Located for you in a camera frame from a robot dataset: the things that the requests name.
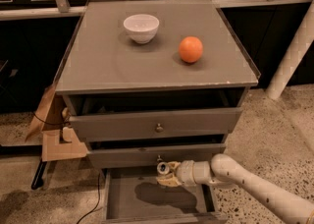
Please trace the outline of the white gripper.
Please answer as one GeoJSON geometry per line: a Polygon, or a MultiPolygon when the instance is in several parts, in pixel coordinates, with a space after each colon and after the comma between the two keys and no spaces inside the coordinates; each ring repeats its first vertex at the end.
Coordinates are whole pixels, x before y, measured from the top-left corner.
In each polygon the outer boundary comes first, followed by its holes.
{"type": "Polygon", "coordinates": [[[193,187],[196,185],[210,185],[211,171],[207,161],[195,162],[186,160],[182,163],[171,161],[168,163],[171,171],[176,171],[176,176],[159,176],[157,182],[165,187],[178,187],[182,184],[185,187],[193,187]]]}

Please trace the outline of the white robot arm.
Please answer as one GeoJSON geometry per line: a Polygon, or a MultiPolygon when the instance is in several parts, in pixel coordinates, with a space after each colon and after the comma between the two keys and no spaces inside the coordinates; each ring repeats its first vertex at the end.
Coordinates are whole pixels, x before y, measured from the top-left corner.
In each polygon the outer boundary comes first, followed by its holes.
{"type": "Polygon", "coordinates": [[[216,154],[210,161],[160,161],[157,173],[157,182],[166,187],[236,184],[286,224],[314,224],[312,202],[247,171],[226,154],[216,154]]]}

